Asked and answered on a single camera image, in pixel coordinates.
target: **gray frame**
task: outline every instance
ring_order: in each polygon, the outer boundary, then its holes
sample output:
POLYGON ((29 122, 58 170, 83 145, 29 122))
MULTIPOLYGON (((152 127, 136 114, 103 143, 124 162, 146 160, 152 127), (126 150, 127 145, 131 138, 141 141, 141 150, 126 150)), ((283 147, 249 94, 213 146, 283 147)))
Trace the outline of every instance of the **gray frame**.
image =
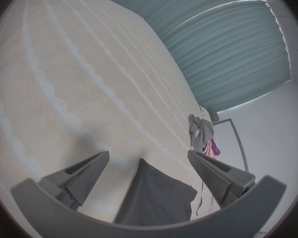
POLYGON ((221 124, 221 123, 224 123, 224 122, 227 122, 227 121, 229 121, 231 123, 231 126, 233 128, 233 131, 235 133, 235 136, 236 136, 236 139, 237 139, 237 142, 238 142, 238 145, 240 146, 240 150, 241 150, 241 153, 242 153, 242 158, 243 158, 243 163, 244 163, 245 171, 246 172, 249 172, 248 171, 248 165, 247 165, 247 160, 246 160, 245 152, 244 152, 244 149, 243 149, 243 146, 242 146, 242 142, 241 142, 241 139, 240 139, 240 137, 239 137, 239 135, 237 133, 237 130, 236 130, 235 126, 234 126, 234 123, 233 123, 232 119, 229 118, 229 119, 226 119, 226 120, 223 120, 223 121, 214 122, 213 123, 213 126, 214 125, 221 124))

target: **curved gray bar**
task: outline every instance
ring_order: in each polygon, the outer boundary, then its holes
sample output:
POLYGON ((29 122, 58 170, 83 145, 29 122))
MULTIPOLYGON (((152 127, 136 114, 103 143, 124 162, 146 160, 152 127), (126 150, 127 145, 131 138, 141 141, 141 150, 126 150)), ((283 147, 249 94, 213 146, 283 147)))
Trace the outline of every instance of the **curved gray bar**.
POLYGON ((26 219, 43 238, 251 238, 274 212, 285 189, 286 185, 265 176, 218 212, 190 222, 153 227, 111 224, 85 216, 52 197, 32 179, 11 192, 26 219))

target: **gray knit garment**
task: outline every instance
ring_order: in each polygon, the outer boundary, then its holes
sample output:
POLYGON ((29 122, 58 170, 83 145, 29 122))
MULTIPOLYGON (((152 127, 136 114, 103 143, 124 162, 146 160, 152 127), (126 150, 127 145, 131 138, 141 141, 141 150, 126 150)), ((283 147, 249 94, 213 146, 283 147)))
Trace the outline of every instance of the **gray knit garment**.
POLYGON ((214 136, 213 124, 205 119, 195 117, 193 114, 189 115, 189 134, 191 139, 191 146, 193 150, 202 152, 207 141, 210 141, 214 136), (196 132, 199 130, 199 135, 195 137, 196 132))

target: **white wall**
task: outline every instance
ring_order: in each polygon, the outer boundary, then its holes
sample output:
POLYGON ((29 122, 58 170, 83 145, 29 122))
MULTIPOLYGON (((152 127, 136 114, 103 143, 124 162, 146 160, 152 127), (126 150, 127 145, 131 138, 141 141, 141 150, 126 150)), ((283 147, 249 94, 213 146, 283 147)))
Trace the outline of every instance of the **white wall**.
POLYGON ((298 84, 298 21, 283 0, 266 0, 285 38, 290 59, 291 79, 298 84))
POLYGON ((233 120, 256 181, 268 174, 287 184, 278 208, 261 229, 268 232, 298 194, 298 85, 288 81, 218 115, 220 120, 233 120))

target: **green curtain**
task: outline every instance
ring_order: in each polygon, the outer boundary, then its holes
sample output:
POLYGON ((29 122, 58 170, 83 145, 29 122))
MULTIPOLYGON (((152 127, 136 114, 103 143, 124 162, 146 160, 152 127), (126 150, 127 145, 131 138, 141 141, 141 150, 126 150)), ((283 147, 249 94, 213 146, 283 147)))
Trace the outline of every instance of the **green curtain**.
POLYGON ((266 2, 112 1, 148 22, 208 110, 250 101, 290 79, 286 45, 266 2))

